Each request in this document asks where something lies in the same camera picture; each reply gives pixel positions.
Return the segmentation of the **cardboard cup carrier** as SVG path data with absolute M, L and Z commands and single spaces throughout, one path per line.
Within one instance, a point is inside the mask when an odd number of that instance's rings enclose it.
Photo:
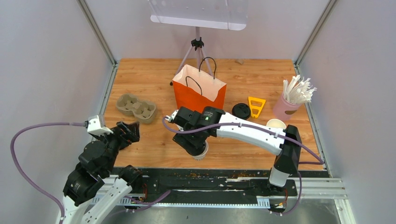
M 121 95 L 116 102 L 116 108 L 122 114 L 133 116 L 144 124 L 151 124 L 157 115 L 157 106 L 154 102 L 141 100 L 131 93 Z

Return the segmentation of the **orange paper bag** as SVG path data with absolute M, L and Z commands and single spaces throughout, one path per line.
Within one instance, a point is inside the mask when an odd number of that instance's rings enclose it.
M 184 65 L 171 82 L 178 109 L 202 112 L 207 106 L 224 108 L 227 84 L 199 67 Z

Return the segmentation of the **black cup lid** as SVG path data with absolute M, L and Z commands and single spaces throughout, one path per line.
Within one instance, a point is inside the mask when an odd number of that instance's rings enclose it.
M 233 106 L 232 115 L 247 120 L 251 115 L 250 107 L 245 103 L 238 103 Z

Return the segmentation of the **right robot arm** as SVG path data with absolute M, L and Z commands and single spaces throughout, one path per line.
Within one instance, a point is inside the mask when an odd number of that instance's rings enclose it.
M 210 106 L 202 112 L 180 107 L 170 116 L 165 116 L 165 122 L 176 124 L 178 129 L 173 131 L 173 141 L 195 160 L 206 156 L 209 148 L 207 138 L 211 136 L 239 140 L 275 155 L 267 181 L 267 190 L 273 195 L 284 191 L 289 176 L 298 171 L 302 144 L 295 126 L 267 127 Z

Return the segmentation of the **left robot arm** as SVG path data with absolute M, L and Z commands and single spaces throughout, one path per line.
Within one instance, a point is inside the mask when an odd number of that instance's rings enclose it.
M 62 224 L 100 224 L 118 202 L 128 193 L 143 187 L 142 172 L 128 165 L 115 178 L 109 190 L 90 210 L 88 206 L 113 171 L 119 151 L 140 140 L 140 122 L 117 122 L 109 129 L 89 121 L 88 133 L 95 138 L 79 155 L 79 162 L 69 174 L 63 189 L 64 211 L 59 215 Z

